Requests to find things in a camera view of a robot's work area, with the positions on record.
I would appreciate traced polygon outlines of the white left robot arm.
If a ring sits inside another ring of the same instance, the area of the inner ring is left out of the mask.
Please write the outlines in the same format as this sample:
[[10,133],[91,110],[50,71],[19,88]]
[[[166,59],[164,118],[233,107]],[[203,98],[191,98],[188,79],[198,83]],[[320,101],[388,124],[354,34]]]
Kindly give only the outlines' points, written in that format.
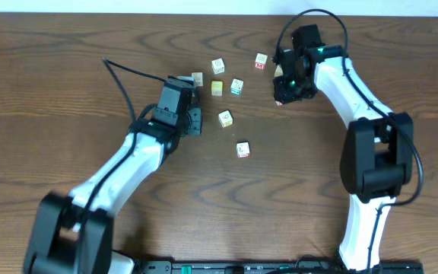
[[184,135],[200,135],[202,109],[183,115],[146,106],[121,148],[67,196],[40,202],[24,258],[25,273],[132,273],[136,262],[113,250],[114,218],[139,184],[162,165]]

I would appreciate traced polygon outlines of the red printed wooden block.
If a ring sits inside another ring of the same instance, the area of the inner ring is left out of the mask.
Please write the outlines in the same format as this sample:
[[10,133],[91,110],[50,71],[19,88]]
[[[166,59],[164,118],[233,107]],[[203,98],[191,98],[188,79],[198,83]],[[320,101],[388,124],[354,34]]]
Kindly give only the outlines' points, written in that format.
[[238,142],[236,144],[236,153],[238,158],[247,158],[250,156],[250,148],[248,142]]

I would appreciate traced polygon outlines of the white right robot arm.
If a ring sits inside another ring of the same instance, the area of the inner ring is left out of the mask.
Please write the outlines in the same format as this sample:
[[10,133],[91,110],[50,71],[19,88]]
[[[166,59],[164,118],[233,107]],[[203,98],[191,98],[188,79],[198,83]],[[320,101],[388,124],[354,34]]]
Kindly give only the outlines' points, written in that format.
[[278,104],[310,99],[322,92],[346,126],[340,176],[349,193],[349,213],[338,248],[342,269],[380,269],[379,246],[388,214],[403,206],[397,199],[420,163],[407,113],[394,113],[379,101],[355,72],[339,46],[311,42],[295,50],[277,49],[281,68],[274,83]]

